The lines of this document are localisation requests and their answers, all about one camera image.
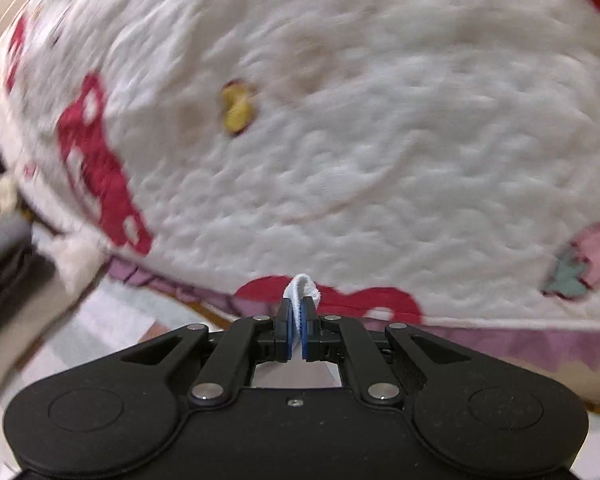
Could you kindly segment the white t-shirt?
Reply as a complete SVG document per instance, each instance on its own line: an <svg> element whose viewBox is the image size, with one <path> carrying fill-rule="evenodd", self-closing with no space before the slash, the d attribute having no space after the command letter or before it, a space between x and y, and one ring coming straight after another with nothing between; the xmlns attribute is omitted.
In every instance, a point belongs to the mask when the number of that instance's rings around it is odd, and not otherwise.
<svg viewBox="0 0 600 480"><path fill-rule="evenodd" d="M306 308L301 301L311 298L318 306L321 293L309 275L298 274L286 286L283 300L290 301L291 338L288 349L290 359L286 363L259 364L254 371L251 385L257 388L318 389L340 386L338 368L335 364L304 359L303 322Z"/></svg>

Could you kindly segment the checkered happy dog blanket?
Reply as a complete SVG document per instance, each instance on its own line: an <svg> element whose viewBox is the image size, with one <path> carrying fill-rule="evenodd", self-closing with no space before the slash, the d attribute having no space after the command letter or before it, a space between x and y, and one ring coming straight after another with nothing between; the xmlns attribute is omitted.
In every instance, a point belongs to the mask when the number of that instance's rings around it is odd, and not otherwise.
<svg viewBox="0 0 600 480"><path fill-rule="evenodd" d="M0 389L0 479L18 472L4 437L3 417L9 402L24 387L186 324L204 323L222 330L234 319L210 304L182 304L148 288L101 282L42 333L6 376Z"/></svg>

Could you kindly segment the folded cream garment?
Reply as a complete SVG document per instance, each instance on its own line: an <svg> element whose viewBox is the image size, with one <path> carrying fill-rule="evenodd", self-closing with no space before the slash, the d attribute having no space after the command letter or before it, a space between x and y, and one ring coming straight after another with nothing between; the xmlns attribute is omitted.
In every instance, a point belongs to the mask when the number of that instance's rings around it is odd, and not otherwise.
<svg viewBox="0 0 600 480"><path fill-rule="evenodd" d="M90 289L106 262L97 245L76 235L58 236L36 251L53 260L56 273L0 329L0 390L33 344Z"/></svg>

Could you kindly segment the red bear quilted blanket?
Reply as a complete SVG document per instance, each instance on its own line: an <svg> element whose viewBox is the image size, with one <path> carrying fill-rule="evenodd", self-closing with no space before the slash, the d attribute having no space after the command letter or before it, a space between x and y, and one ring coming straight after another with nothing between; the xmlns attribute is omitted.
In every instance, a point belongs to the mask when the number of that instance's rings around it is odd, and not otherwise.
<svg viewBox="0 0 600 480"><path fill-rule="evenodd" d="M0 0L0 156L124 280L600 367L600 0Z"/></svg>

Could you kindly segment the folded dark knit garment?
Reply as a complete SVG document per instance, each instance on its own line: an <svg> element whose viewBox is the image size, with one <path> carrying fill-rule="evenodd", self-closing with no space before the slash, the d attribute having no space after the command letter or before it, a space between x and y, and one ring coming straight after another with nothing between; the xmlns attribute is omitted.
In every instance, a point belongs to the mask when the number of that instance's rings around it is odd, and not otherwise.
<svg viewBox="0 0 600 480"><path fill-rule="evenodd" d="M16 249L0 261L0 329L55 273L53 260L32 247Z"/></svg>

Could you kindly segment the folded grey garment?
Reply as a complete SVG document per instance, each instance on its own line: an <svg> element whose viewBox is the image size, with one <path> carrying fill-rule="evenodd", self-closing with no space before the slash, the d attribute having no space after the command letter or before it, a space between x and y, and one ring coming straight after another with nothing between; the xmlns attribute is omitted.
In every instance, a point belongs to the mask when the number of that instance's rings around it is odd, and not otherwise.
<svg viewBox="0 0 600 480"><path fill-rule="evenodd" d="M22 214L14 212L0 219L0 263L31 244L32 224Z"/></svg>

